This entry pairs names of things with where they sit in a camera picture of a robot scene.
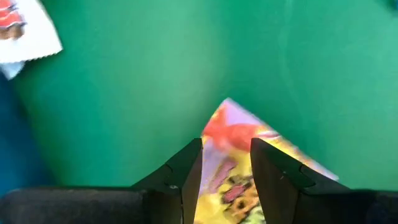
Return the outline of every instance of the colorful card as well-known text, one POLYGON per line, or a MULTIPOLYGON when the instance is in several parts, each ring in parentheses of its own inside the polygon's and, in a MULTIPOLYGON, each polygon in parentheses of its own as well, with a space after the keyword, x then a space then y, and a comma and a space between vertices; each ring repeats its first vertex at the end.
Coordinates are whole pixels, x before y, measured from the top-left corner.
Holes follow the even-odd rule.
POLYGON ((317 172, 338 177, 278 132, 227 99, 202 133, 203 170, 195 224, 266 223, 254 185, 250 143, 261 138, 317 172))
POLYGON ((0 63, 53 55, 62 50, 57 31, 38 0, 0 0, 0 63))

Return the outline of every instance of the green background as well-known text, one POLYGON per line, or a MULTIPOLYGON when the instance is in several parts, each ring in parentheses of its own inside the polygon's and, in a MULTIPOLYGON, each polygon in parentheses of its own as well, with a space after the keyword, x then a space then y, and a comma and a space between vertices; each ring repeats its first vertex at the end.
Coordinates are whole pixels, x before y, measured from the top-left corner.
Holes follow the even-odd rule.
POLYGON ((65 50, 14 81, 67 185, 131 185, 226 97, 350 187, 398 189, 398 16, 383 0, 44 0, 65 50))

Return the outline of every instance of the red illustration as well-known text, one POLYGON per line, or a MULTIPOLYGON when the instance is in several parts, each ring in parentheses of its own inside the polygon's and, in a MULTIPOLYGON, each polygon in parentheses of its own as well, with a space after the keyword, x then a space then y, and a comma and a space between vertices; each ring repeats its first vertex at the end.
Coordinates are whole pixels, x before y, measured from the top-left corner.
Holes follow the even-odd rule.
POLYGON ((230 146, 250 152, 251 139, 255 137, 272 138, 277 133, 257 135, 264 127, 256 124, 226 124, 226 106, 222 106, 217 115, 206 125, 203 134, 212 138, 213 144, 219 150, 226 151, 230 146))
POLYGON ((23 23, 15 5, 10 0, 0 0, 0 29, 23 23))

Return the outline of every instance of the blue surface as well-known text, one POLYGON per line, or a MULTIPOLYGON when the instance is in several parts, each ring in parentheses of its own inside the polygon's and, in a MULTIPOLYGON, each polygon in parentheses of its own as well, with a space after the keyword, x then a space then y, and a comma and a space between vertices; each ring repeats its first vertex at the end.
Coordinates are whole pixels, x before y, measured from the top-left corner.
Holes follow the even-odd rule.
POLYGON ((27 186, 52 184, 22 106, 0 73, 0 196, 27 186))

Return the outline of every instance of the printed artwork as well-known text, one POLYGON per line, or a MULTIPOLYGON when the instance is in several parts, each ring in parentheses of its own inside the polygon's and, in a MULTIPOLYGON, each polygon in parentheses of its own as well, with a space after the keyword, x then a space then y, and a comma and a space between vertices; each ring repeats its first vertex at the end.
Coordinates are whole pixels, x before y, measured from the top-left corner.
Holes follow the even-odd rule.
POLYGON ((0 40, 21 37, 24 24, 17 5, 11 0, 0 0, 0 40))
POLYGON ((264 224, 254 184, 250 144, 261 138, 319 173, 337 176, 304 155, 271 127, 230 99, 203 130, 203 168, 195 224, 264 224))

